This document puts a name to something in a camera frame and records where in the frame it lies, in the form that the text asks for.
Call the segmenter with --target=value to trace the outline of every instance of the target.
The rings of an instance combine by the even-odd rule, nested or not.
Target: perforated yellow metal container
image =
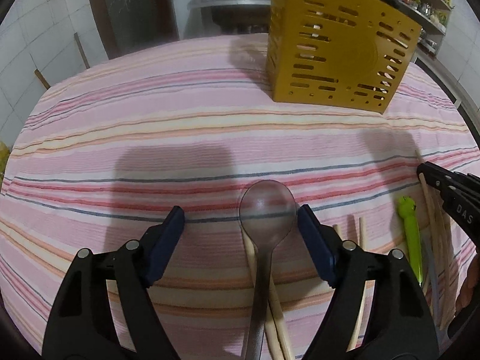
[[[273,100],[383,113],[420,29],[380,0],[272,0]]]

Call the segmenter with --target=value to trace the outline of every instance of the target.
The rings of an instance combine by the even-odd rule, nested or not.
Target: pink striped tablecloth
[[[150,296],[182,359],[231,359],[242,353],[253,298],[237,221],[253,182],[286,184],[345,239],[357,239],[363,216],[368,250],[387,253],[405,249],[398,196],[411,195],[421,228],[428,223],[416,149],[480,175],[467,126],[416,65],[380,115],[273,102],[265,57],[264,34],[189,40],[101,64],[45,93],[17,139],[0,197],[1,292],[37,350],[76,251],[117,249],[175,204],[187,225]],[[452,243],[458,291],[474,246],[454,223]],[[332,290],[296,229],[274,252],[273,277],[299,357]],[[118,334],[133,347],[109,288]],[[369,287],[367,304],[372,294]],[[270,357],[267,345],[262,356]]]

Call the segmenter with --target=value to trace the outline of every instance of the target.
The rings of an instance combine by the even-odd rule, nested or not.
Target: spoon
[[[257,274],[245,360],[258,360],[265,330],[272,253],[290,232],[297,216],[297,205],[285,185],[274,180],[262,180],[243,195],[239,216],[243,230],[257,251]]]

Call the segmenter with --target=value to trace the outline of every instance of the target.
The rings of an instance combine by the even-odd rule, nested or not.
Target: green pen
[[[415,274],[418,283],[423,282],[422,268],[422,245],[420,243],[419,224],[415,212],[417,205],[409,196],[403,196],[398,200],[397,212],[403,219],[406,244],[409,248],[410,266]]]

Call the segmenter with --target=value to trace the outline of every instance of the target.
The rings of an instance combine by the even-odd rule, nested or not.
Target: blue gripper pad
[[[151,226],[144,233],[140,240],[146,263],[142,281],[147,288],[162,278],[184,227],[185,212],[175,206],[161,225]]]
[[[318,276],[335,288],[338,276],[335,272],[336,254],[341,239],[330,226],[318,222],[308,204],[302,205],[297,213],[298,229],[307,246]]]

